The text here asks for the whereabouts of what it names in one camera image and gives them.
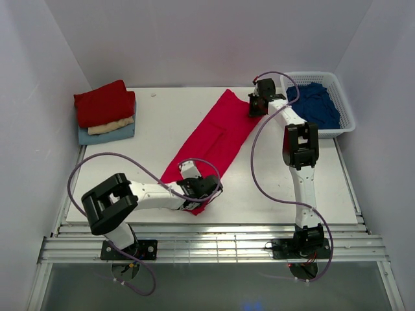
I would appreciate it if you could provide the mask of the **pink t shirt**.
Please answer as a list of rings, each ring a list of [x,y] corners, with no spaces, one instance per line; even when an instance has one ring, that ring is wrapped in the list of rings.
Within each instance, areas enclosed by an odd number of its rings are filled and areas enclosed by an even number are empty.
[[[216,171],[223,176],[261,120],[261,117],[250,117],[249,108],[249,103],[237,98],[231,90],[225,90],[179,149],[161,176],[161,181],[178,181],[182,176],[178,164],[189,158],[199,158],[211,163],[207,165],[196,162],[203,176],[215,174]]]

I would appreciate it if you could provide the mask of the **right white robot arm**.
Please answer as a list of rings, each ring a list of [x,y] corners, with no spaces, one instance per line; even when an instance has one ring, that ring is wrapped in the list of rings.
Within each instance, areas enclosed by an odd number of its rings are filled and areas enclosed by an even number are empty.
[[[316,212],[316,196],[314,187],[314,169],[319,158],[318,126],[307,122],[291,108],[299,98],[283,103],[284,95],[276,93],[273,79],[253,81],[255,86],[250,93],[249,116],[262,117],[268,114],[268,108],[273,106],[276,111],[260,125],[252,143],[250,152],[250,170],[254,184],[267,198],[271,198],[259,185],[254,171],[254,152],[257,140],[263,128],[276,118],[283,128],[283,162],[289,168],[294,185],[295,200],[287,201],[274,198],[278,203],[296,206],[294,234],[291,239],[278,242],[274,249],[284,255],[308,257],[315,255],[324,246],[324,229]]]

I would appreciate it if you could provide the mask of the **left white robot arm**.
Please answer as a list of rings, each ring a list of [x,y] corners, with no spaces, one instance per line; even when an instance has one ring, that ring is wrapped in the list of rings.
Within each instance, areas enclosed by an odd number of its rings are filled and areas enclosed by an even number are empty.
[[[81,201],[86,217],[95,236],[104,236],[116,248],[125,250],[136,243],[137,238],[126,218],[134,211],[168,209],[171,211],[195,211],[221,194],[218,177],[188,177],[168,183],[138,183],[130,181],[123,173],[117,173],[85,194]]]

